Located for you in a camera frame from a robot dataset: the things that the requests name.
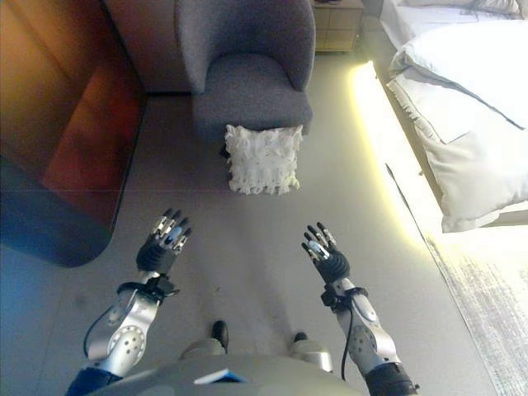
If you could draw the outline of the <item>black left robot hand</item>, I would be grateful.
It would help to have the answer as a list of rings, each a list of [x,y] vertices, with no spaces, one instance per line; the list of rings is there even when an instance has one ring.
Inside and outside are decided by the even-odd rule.
[[[181,210],[169,208],[161,214],[137,254],[138,270],[166,276],[191,234],[188,223]]]

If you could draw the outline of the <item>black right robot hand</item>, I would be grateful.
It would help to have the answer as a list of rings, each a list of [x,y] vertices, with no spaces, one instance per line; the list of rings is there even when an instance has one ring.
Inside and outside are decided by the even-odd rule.
[[[337,241],[329,229],[317,222],[316,228],[307,226],[305,241],[301,247],[306,251],[319,275],[326,284],[332,284],[350,275],[350,265],[344,254],[337,249]]]

